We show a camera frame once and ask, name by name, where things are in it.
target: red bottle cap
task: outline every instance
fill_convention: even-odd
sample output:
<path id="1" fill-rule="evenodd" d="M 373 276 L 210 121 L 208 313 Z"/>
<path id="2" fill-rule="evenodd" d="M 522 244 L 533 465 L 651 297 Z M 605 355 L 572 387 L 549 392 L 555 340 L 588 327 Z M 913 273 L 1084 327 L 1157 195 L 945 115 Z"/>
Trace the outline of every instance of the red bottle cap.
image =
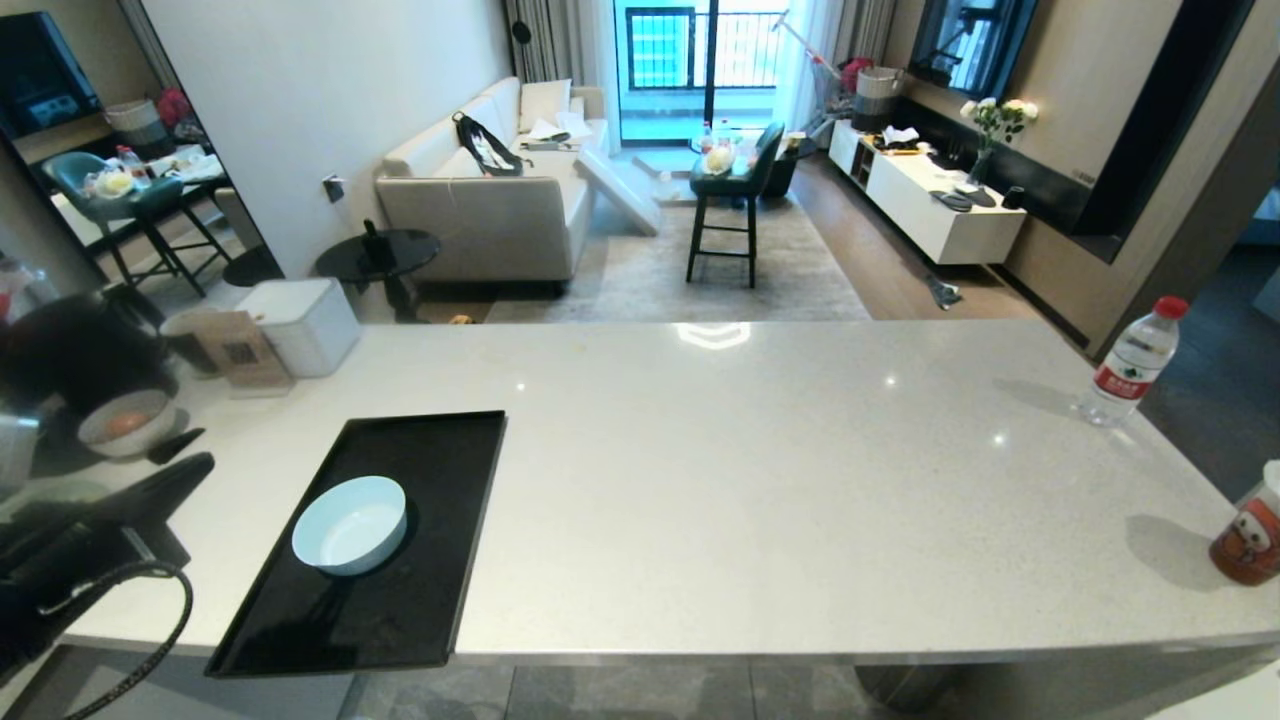
<path id="1" fill-rule="evenodd" d="M 1180 320 L 1190 305 L 1187 304 L 1181 297 L 1174 297 L 1172 295 L 1166 295 L 1156 301 L 1156 314 L 1161 318 L 1169 318 L 1170 320 Z"/>

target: white bowl with egg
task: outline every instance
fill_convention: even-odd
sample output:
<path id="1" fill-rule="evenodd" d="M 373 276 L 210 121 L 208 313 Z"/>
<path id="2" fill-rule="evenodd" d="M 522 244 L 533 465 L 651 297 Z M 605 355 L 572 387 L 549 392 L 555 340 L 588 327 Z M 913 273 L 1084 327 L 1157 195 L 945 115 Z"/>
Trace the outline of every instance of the white bowl with egg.
<path id="1" fill-rule="evenodd" d="M 108 457 L 132 457 L 151 450 L 173 430 L 178 407 L 159 389 L 122 395 L 81 423 L 77 437 Z"/>

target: qr code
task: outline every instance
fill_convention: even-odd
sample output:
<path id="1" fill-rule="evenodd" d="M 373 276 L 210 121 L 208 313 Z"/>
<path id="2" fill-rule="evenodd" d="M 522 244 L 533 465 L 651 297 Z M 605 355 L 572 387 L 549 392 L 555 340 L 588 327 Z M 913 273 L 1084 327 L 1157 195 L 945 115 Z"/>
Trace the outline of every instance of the qr code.
<path id="1" fill-rule="evenodd" d="M 223 350 L 233 365 L 257 365 L 257 354 L 247 342 L 227 342 Z"/>

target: flower vase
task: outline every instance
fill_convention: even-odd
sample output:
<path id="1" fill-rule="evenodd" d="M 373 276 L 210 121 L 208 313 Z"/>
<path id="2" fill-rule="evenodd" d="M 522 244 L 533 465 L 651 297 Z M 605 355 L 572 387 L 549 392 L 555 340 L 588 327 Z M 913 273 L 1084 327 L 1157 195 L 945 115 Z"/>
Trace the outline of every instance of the flower vase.
<path id="1" fill-rule="evenodd" d="M 991 164 L 991 154 L 995 147 L 983 147 L 978 150 L 978 159 L 973 163 L 973 169 L 969 170 L 969 177 L 964 179 L 965 184 L 972 184 L 980 188 L 982 182 L 987 178 L 987 165 Z"/>

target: cartoon cup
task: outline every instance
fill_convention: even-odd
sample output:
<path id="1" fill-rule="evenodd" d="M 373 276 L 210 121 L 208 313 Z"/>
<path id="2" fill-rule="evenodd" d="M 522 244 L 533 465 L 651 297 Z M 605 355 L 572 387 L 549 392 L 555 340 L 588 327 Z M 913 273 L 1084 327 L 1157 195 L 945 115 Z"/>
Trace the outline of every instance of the cartoon cup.
<path id="1" fill-rule="evenodd" d="M 1280 460 L 1267 462 L 1262 484 L 1208 550 L 1213 565 L 1243 585 L 1280 575 Z"/>

